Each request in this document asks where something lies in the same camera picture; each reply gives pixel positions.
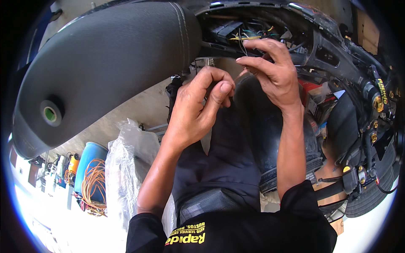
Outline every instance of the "concrete floor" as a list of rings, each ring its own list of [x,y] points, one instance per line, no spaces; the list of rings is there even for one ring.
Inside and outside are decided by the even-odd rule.
[[[55,1],[51,6],[51,10],[56,11],[57,9],[62,9],[63,13],[57,20],[49,23],[40,47],[42,47],[50,37],[52,37],[68,22],[90,10],[91,2],[94,2],[96,6],[99,6],[108,1]],[[298,0],[298,2],[312,5],[330,15],[332,18],[338,21],[338,23],[344,22],[347,24],[349,30],[352,29],[349,0]],[[235,62],[231,59],[220,59],[219,61],[216,61],[216,67],[228,71],[234,78],[241,72],[241,67],[235,64]],[[81,155],[85,144],[88,141],[93,141],[108,147],[108,142],[115,140],[119,134],[117,123],[119,121],[126,120],[127,118],[137,120],[146,128],[167,123],[166,118],[168,108],[166,106],[168,106],[168,97],[165,92],[165,87],[169,83],[170,79],[166,79],[121,104],[66,143],[50,150],[49,160],[53,161],[57,154],[65,155],[68,152],[78,153]]]

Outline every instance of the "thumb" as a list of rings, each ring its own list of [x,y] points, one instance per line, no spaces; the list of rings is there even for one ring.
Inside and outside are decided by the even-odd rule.
[[[218,109],[232,88],[233,85],[228,81],[220,81],[217,83],[209,94],[201,116],[207,120],[215,119]]]

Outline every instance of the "blue barrel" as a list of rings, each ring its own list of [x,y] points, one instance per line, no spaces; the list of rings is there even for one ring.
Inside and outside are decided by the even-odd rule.
[[[81,155],[80,158],[79,166],[77,167],[75,189],[74,189],[77,194],[83,196],[81,192],[81,184],[84,180],[84,175],[87,173],[86,169],[89,166],[89,163],[93,159],[102,159],[105,161],[105,159],[107,158],[107,153],[108,149],[104,148],[100,144],[97,144],[95,142],[86,143],[86,147],[84,148],[83,154]],[[94,167],[97,166],[97,164],[98,162],[92,162],[90,166]],[[96,190],[92,196],[92,200],[104,203],[101,194],[105,196],[105,192],[101,193],[99,190]]]

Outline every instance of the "yellow container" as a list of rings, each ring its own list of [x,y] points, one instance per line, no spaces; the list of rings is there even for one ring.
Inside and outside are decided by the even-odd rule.
[[[76,154],[75,154],[75,155],[72,155],[72,158],[70,159],[70,163],[69,163],[69,167],[68,167],[69,172],[73,172],[73,173],[76,174],[76,172],[77,172],[77,167],[79,166],[79,161],[80,161],[80,159],[79,159],[79,156],[78,156],[78,155],[76,155]]]

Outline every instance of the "man's left hand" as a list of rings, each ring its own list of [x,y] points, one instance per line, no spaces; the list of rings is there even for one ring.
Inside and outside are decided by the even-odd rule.
[[[207,88],[214,81],[218,83],[203,106]],[[228,72],[208,66],[201,69],[190,83],[180,87],[163,141],[181,152],[201,140],[214,125],[218,109],[230,106],[234,89]]]

